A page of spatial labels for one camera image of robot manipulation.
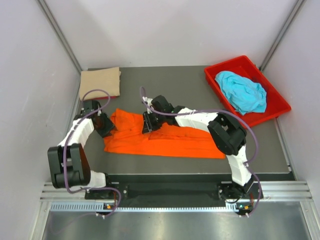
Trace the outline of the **orange t shirt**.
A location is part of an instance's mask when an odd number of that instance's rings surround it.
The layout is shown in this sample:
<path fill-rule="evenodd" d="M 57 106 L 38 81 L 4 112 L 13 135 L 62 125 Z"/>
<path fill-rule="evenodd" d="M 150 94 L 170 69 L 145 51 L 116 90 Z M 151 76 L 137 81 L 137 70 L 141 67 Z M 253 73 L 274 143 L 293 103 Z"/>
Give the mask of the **orange t shirt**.
<path fill-rule="evenodd" d="M 224 159 L 208 132 L 164 124 L 142 133 L 143 116 L 117 108 L 110 117 L 116 129 L 103 139 L 109 153 L 144 156 Z"/>

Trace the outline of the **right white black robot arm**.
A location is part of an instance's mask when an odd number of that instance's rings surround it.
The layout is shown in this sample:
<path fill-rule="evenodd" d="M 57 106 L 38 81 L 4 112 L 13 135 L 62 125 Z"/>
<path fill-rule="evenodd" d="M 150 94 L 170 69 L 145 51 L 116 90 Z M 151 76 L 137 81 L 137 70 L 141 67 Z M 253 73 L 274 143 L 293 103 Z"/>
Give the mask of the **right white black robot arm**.
<path fill-rule="evenodd" d="M 207 112 L 185 106 L 174 107 L 162 95 L 155 98 L 143 95 L 141 100 L 147 108 L 142 115 L 142 133 L 157 131 L 163 124 L 209 133 L 217 149 L 226 155 L 231 169 L 232 182 L 219 187 L 220 198 L 239 200 L 251 193 L 254 179 L 248 169 L 247 131 L 239 117 L 225 110 Z"/>

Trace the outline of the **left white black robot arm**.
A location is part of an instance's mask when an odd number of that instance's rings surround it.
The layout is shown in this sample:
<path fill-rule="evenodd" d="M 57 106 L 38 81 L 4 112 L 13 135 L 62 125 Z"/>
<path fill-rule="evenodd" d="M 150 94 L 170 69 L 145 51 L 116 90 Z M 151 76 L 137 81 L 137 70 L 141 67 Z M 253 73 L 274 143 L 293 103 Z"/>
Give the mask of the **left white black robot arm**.
<path fill-rule="evenodd" d="M 102 198 L 109 198 L 114 187 L 106 173 L 90 169 L 84 147 L 90 135 L 97 132 L 102 138 L 111 134 L 114 123 L 103 112 L 82 119 L 73 120 L 66 137 L 47 151 L 51 182 L 56 189 L 82 187 L 96 189 Z"/>

